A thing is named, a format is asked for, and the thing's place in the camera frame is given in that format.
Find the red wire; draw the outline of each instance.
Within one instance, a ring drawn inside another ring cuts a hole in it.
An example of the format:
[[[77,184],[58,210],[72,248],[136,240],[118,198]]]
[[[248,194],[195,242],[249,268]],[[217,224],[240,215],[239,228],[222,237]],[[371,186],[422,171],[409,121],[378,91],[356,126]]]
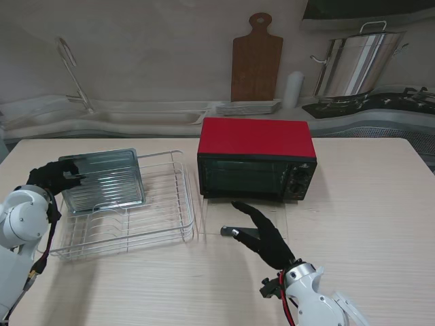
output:
[[[284,271],[281,271],[281,274],[279,275],[279,284],[283,285],[283,277],[284,277]],[[295,326],[292,314],[290,313],[290,309],[288,308],[287,298],[285,296],[285,291],[283,287],[281,286],[281,299],[283,302],[283,308],[285,316],[287,317],[288,323],[290,326]]]

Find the gas stove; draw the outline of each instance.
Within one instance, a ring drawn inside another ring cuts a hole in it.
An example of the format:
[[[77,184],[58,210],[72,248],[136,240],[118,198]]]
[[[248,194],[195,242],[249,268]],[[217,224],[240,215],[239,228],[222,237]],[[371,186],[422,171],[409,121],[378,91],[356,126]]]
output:
[[[368,93],[346,96],[302,107],[315,119],[342,117],[371,109],[390,109],[435,115],[435,94],[426,87],[405,88],[403,92]]]

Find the metal dish drying rack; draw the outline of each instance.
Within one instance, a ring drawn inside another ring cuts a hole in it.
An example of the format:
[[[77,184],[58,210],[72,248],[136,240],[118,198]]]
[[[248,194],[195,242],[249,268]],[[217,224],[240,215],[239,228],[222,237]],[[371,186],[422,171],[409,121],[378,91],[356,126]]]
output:
[[[72,260],[107,252],[126,253],[157,242],[190,240],[194,210],[182,156],[179,150],[139,156],[145,202],[127,209],[99,209],[105,204],[101,203],[88,214],[63,213],[59,247],[50,254]],[[65,208],[62,202],[61,211]]]

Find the red toaster oven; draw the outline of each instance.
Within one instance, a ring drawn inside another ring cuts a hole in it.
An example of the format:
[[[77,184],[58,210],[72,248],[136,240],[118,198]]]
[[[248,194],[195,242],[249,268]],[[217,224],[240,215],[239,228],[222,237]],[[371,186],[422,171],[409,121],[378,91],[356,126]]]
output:
[[[205,198],[302,200],[317,166],[301,121],[205,118],[197,158]]]

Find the baking tray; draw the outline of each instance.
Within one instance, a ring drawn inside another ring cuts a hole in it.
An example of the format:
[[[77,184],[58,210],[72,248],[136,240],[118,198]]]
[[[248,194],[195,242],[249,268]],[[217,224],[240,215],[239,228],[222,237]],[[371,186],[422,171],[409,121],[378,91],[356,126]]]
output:
[[[132,207],[145,201],[141,173],[134,148],[101,151],[59,160],[73,160],[82,184],[62,192],[69,211],[89,213],[113,207]],[[73,177],[65,173],[66,178]]]

